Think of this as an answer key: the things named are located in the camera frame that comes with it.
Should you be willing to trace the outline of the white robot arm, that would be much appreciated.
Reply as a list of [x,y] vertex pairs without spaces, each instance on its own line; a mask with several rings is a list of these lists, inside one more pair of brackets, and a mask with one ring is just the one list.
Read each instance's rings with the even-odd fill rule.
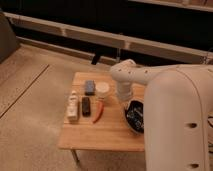
[[213,113],[213,65],[138,67],[131,60],[110,69],[116,95],[143,100],[146,171],[210,171],[208,116]]

